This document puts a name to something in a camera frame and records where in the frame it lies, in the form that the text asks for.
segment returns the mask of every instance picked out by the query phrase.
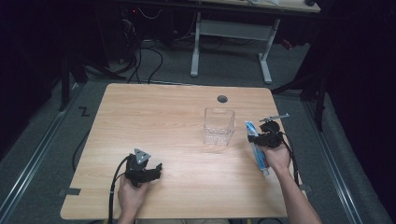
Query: wire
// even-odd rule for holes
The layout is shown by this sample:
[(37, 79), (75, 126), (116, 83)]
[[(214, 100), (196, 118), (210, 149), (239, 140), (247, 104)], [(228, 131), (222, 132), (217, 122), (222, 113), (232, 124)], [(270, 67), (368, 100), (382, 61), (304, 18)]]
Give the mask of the wire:
[(147, 49), (147, 50), (151, 50), (151, 51), (153, 51), (153, 52), (156, 52), (156, 53), (157, 53), (158, 55), (160, 55), (160, 57), (161, 57), (161, 62), (160, 62), (160, 64), (157, 66), (157, 68), (154, 70), (154, 72), (152, 72), (152, 73), (149, 75), (149, 77), (148, 77), (148, 84), (149, 84), (150, 81), (151, 81), (152, 76), (154, 76), (154, 73), (156, 73), (156, 72), (158, 71), (158, 69), (160, 69), (160, 67), (163, 65), (163, 56), (161, 55), (160, 52), (158, 52), (158, 51), (155, 50), (155, 49)]
[(163, 9), (161, 9), (161, 10), (158, 11), (158, 13), (157, 13), (157, 15), (156, 15), (155, 17), (149, 17), (149, 16), (146, 16), (146, 15), (145, 15), (145, 13), (142, 11), (142, 9), (140, 9), (140, 7), (138, 7), (138, 9), (139, 9), (139, 11), (142, 13), (142, 15), (143, 15), (144, 17), (146, 17), (147, 19), (150, 19), (150, 20), (155, 20), (155, 19), (157, 19), (157, 18), (160, 16), (161, 12), (163, 11)]
[(119, 179), (122, 175), (125, 175), (125, 172), (117, 176), (116, 180)]
[[(194, 41), (192, 40), (192, 41), (187, 41), (189, 38), (192, 38), (193, 37), (193, 35), (192, 36), (189, 36), (189, 37), (186, 37), (186, 38), (184, 38), (184, 39), (179, 39), (178, 41), (175, 41), (174, 42), (174, 44), (176, 44), (176, 45), (179, 45), (179, 46), (182, 46), (182, 47), (188, 47), (188, 46), (191, 46), (191, 45), (193, 45), (194, 44)], [(177, 42), (181, 42), (181, 41), (184, 41), (184, 42), (187, 42), (188, 44), (180, 44), (180, 43), (177, 43)]]
[(257, 221), (257, 224), (263, 224), (262, 222), (264, 222), (264, 221), (266, 221), (266, 220), (274, 220), (274, 221), (276, 221), (277, 223), (283, 224), (282, 221), (281, 221), (279, 218), (274, 218), (274, 217), (260, 218), (260, 219)]
[(291, 140), (290, 140), (290, 138), (289, 138), (285, 133), (282, 133), (282, 132), (275, 132), (274, 130), (272, 130), (272, 129), (269, 128), (269, 127), (265, 127), (265, 128), (266, 128), (267, 130), (269, 130), (271, 133), (273, 133), (273, 134), (285, 145), (286, 149), (288, 150), (288, 152), (289, 152), (289, 154), (290, 154), (290, 158), (291, 158), (291, 160), (293, 161), (293, 176), (294, 176), (294, 182), (296, 183), (296, 185), (297, 185), (298, 187), (300, 187), (300, 180), (299, 180), (299, 178), (298, 178), (298, 177), (299, 177), (299, 176), (298, 176), (299, 170), (298, 170), (296, 158), (294, 157), (293, 149), (292, 149), (292, 147), (290, 147), (290, 146), (286, 143), (286, 141), (285, 141), (285, 139), (282, 137), (282, 135), (285, 135), (286, 138), (288, 138), (288, 141), (290, 141), (290, 145), (291, 145)]
[(244, 42), (242, 42), (242, 43), (238, 43), (236, 41), (231, 41), (231, 39), (234, 39), (234, 38), (229, 38), (229, 39), (230, 40), (227, 40), (227, 39), (223, 40), (224, 43), (233, 44), (233, 45), (237, 45), (237, 46), (245, 46), (248, 44), (254, 44), (254, 43), (258, 42), (258, 40), (248, 39), (248, 40), (244, 40)]
[[(128, 46), (128, 50), (127, 50), (128, 54), (131, 51), (131, 49), (132, 49), (132, 45), (129, 45)], [(92, 66), (94, 69), (99, 71), (99, 73), (97, 73), (97, 72), (94, 72), (91, 69), (89, 69), (87, 66), (84, 66), (85, 71), (87, 73), (90, 73), (90, 74), (95, 75), (97, 77), (103, 76), (103, 75), (114, 77), (114, 76), (117, 76), (117, 75), (119, 75), (121, 73), (124, 73), (124, 72), (127, 72), (127, 71), (131, 70), (136, 64), (136, 57), (133, 55), (131, 60), (128, 62), (128, 64), (125, 67), (121, 68), (120, 70), (114, 71), (114, 72), (111, 71), (108, 68), (105, 68), (105, 67), (102, 67), (102, 66), (99, 66), (99, 65), (94, 65), (93, 63), (89, 63), (88, 61), (87, 61), (87, 64)]]
[(131, 76), (128, 78), (128, 81), (127, 81), (126, 83), (130, 83), (131, 80), (132, 80), (132, 78), (134, 77), (134, 75), (136, 75), (137, 83), (138, 83), (138, 84), (142, 84), (142, 83), (140, 82), (139, 75), (137, 74), (137, 70), (139, 69), (141, 62), (142, 62), (142, 49), (141, 49), (140, 46), (139, 46), (139, 64), (134, 68), (134, 72), (133, 72), (133, 73), (131, 74)]
[(290, 148), (290, 146), (286, 143), (285, 139), (283, 139), (282, 137), (281, 137), (280, 139), (281, 139), (282, 143), (286, 146), (286, 148), (287, 148), (288, 151), (289, 151), (291, 160), (293, 161), (294, 182), (296, 182), (296, 185), (297, 185), (298, 187), (300, 187), (300, 180), (299, 180), (299, 178), (298, 178), (298, 177), (299, 177), (299, 176), (298, 176), (299, 170), (298, 170), (296, 158), (294, 157), (294, 151), (293, 151), (292, 148)]
[(191, 83), (181, 83), (181, 82), (171, 82), (171, 81), (160, 81), (160, 80), (151, 80), (150, 83), (156, 83), (156, 84), (164, 84), (164, 85), (178, 85), (178, 86), (196, 86), (196, 84), (191, 84)]
[(134, 24), (133, 23), (131, 23), (130, 21), (128, 21), (128, 20), (125, 20), (125, 19), (123, 19), (122, 21), (125, 21), (129, 26), (128, 26), (128, 30), (126, 31), (127, 33), (129, 33), (129, 30), (131, 29), (131, 27), (132, 27), (132, 33), (134, 34)]
[(218, 44), (217, 46), (215, 46), (214, 48), (204, 48), (201, 44), (200, 44), (200, 48), (201, 48), (201, 49), (208, 49), (208, 50), (218, 49), (218, 48), (220, 48), (220, 47), (222, 46), (222, 44), (223, 44), (223, 38), (220, 37), (219, 39), (220, 39), (219, 44)]
[(113, 177), (113, 181), (111, 183), (111, 187), (110, 187), (110, 196), (108, 198), (108, 223), (112, 224), (113, 223), (113, 201), (114, 201), (114, 188), (116, 187), (116, 181), (117, 179), (120, 177), (120, 175), (118, 175), (119, 170), (121, 168), (121, 166), (128, 160), (130, 159), (131, 155), (125, 157), (122, 162), (120, 163), (119, 167), (117, 167), (117, 171), (114, 174)]
[(83, 143), (84, 140), (88, 137), (88, 134), (90, 133), (90, 131), (91, 131), (91, 129), (89, 129), (89, 130), (87, 131), (87, 133), (84, 135), (84, 137), (83, 137), (83, 138), (81, 139), (81, 141), (79, 142), (79, 144), (78, 144), (78, 146), (77, 146), (75, 152), (73, 153), (73, 159), (72, 159), (73, 172), (75, 172), (76, 169), (77, 169), (77, 166), (76, 166), (76, 156), (77, 156), (78, 149), (81, 148), (82, 143)]
[(193, 36), (193, 35), (190, 35), (190, 33), (191, 33), (191, 30), (192, 30), (192, 27), (194, 26), (194, 22), (195, 22), (196, 16), (197, 16), (197, 13), (195, 12), (194, 13), (194, 17), (192, 17), (192, 22), (191, 22), (189, 31), (185, 35), (183, 35), (183, 37), (181, 37), (179, 39), (175, 39), (175, 41), (183, 40), (183, 39), (190, 38), (191, 36)]

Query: gray carpet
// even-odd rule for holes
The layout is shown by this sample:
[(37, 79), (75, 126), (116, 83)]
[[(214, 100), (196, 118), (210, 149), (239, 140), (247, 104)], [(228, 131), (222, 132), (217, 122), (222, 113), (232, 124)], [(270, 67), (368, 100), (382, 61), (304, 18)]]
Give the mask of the gray carpet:
[[(273, 84), (265, 85), (257, 55), (260, 43), (253, 42), (241, 47), (235, 44), (204, 43), (201, 50), (198, 77), (190, 77), (192, 46), (174, 45), (172, 48), (153, 42), (144, 44), (153, 46), (163, 56), (163, 64), (152, 77), (152, 84), (162, 82), (185, 83), (210, 86), (264, 87), (274, 89), (294, 79), (309, 46), (286, 50), (274, 45), (268, 58)], [(149, 74), (160, 64), (161, 58), (155, 52), (142, 49), (142, 64), (138, 72), (139, 79), (145, 82)], [(116, 63), (112, 69), (122, 67)], [(89, 75), (88, 83), (82, 88), (69, 110), (58, 132), (49, 143), (49, 150), (34, 173), (34, 177), (20, 198), (8, 223), (89, 223), (89, 220), (62, 220), (60, 211), (64, 196), (62, 189), (69, 187), (73, 178), (72, 159), (78, 149), (76, 163), (84, 143), (81, 141), (91, 128), (96, 111), (108, 83), (119, 82), (104, 76)], [(323, 223), (349, 223), (337, 189), (317, 138), (315, 127), (298, 97), (298, 91), (287, 91), (275, 95), (279, 113), (289, 113), (290, 117), (282, 122), (286, 133), (294, 145), (296, 159), (303, 182), (311, 188), (307, 192), (309, 201), (318, 211)], [(61, 105), (60, 85), (53, 90), (51, 99), (31, 118), (28, 127), (7, 156), (1, 161), (0, 200), (3, 202), (18, 180), (24, 167), (32, 158), (46, 130), (58, 115)], [(376, 198), (370, 182), (362, 171), (353, 151), (345, 138), (329, 97), (323, 116), (323, 134), (337, 161), (338, 168), (350, 189), (354, 202), (359, 209), (363, 223), (391, 223), (388, 214)], [(262, 223), (276, 223), (266, 220)]]

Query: person's right hand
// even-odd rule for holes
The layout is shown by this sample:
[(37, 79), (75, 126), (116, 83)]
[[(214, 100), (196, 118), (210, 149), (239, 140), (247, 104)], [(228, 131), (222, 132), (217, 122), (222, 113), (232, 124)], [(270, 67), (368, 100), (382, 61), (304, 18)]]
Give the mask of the person's right hand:
[(134, 223), (134, 217), (143, 204), (149, 188), (149, 183), (144, 183), (140, 188), (132, 185), (131, 181), (122, 175), (120, 177), (119, 201), (121, 215), (119, 223)]
[(268, 164), (276, 173), (285, 169), (289, 171), (290, 154), (284, 144), (276, 148), (260, 147), (260, 149), (264, 151)]

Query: wooden table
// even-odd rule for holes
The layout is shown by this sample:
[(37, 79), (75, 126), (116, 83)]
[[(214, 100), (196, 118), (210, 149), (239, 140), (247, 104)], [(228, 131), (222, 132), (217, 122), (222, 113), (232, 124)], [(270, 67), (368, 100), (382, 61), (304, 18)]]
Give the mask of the wooden table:
[[(218, 102), (219, 95), (228, 102)], [(207, 107), (235, 111), (228, 146), (204, 144)], [(70, 185), (81, 191), (66, 196), (61, 216), (107, 218), (113, 175), (137, 147), (151, 155), (149, 169), (163, 163), (138, 218), (285, 217), (277, 178), (258, 169), (245, 126), (273, 115), (276, 105), (264, 88), (110, 84)]]

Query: transparent box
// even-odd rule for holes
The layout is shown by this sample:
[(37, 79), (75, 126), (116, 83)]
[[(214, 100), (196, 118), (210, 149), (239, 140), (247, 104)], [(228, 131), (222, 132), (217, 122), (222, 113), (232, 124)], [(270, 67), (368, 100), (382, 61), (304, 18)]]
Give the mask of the transparent box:
[(235, 131), (235, 112), (230, 109), (205, 109), (205, 144), (225, 145)]

